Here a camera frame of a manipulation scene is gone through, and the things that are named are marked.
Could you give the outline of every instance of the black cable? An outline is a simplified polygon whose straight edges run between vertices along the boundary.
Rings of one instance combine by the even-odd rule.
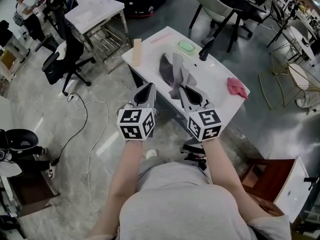
[[[86,124],[87,124],[87,121],[88,121],[88,110],[87,110],[86,104],[85,104],[84,100],[81,98],[81,96],[80,96],[78,93],[76,93],[76,92],[71,93],[71,94],[68,96],[68,98],[66,99],[66,101],[67,101],[67,102],[71,102],[72,99],[74,98],[74,96],[72,96],[73,94],[78,95],[78,97],[80,98],[80,100],[81,100],[82,103],[83,103],[83,107],[85,108],[85,112],[86,112],[85,122],[84,122],[84,125],[82,126],[82,128],[81,128],[75,135],[73,135],[73,136],[66,142],[66,144],[63,146],[63,148],[62,148],[61,151],[60,151],[59,157],[58,157],[56,160],[53,161],[52,166],[56,166],[57,163],[59,163],[59,160],[60,160],[60,158],[61,158],[62,152],[64,151],[65,147],[68,145],[68,143],[69,143],[75,136],[77,136],[77,135],[85,128],[85,126],[86,126]]]

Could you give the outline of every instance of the wooden block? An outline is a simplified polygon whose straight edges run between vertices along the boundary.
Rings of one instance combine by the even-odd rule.
[[[132,65],[134,67],[141,65],[141,53],[142,45],[141,38],[133,40],[133,55],[132,55]]]

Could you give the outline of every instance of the gray shirt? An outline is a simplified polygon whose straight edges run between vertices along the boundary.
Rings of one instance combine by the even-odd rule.
[[[234,197],[195,166],[158,165],[139,180],[138,190],[121,209],[117,239],[256,240],[252,228],[269,240],[291,239],[287,216],[245,223]]]

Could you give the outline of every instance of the backpack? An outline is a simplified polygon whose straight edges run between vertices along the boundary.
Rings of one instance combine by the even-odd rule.
[[[15,13],[13,14],[13,21],[19,27],[21,27],[25,23],[24,19],[20,16],[20,14],[17,11],[15,11]]]

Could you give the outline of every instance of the marble floor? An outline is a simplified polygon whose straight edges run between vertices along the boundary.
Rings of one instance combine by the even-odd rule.
[[[31,44],[33,51],[38,43]],[[97,220],[90,205],[88,157],[89,151],[102,133],[101,140],[90,156],[90,189],[92,204],[99,214],[104,206],[108,186],[119,161],[124,141],[119,137],[116,121],[117,109],[136,89],[128,66],[122,61],[124,47],[105,65],[87,64],[80,73],[92,86],[87,87],[77,78],[72,79],[67,91],[77,92],[87,105],[88,120],[85,128],[64,149],[56,168],[56,177],[50,183],[61,196],[50,201],[52,207],[24,216],[20,219],[30,240],[78,240],[84,239]],[[61,93],[64,78],[50,85],[41,67],[51,52],[41,48],[32,52],[19,67],[16,78],[7,87],[4,96],[11,101],[15,128],[29,129],[39,137],[39,145],[49,149],[49,159],[59,156],[66,141],[85,123],[85,109],[78,109],[67,102]],[[81,59],[90,57],[84,53]],[[228,156],[239,174],[246,169],[243,152],[230,136],[230,126],[221,136]],[[190,137],[173,119],[160,112],[152,138],[144,143],[144,149],[156,148],[160,156],[178,159],[179,148]]]

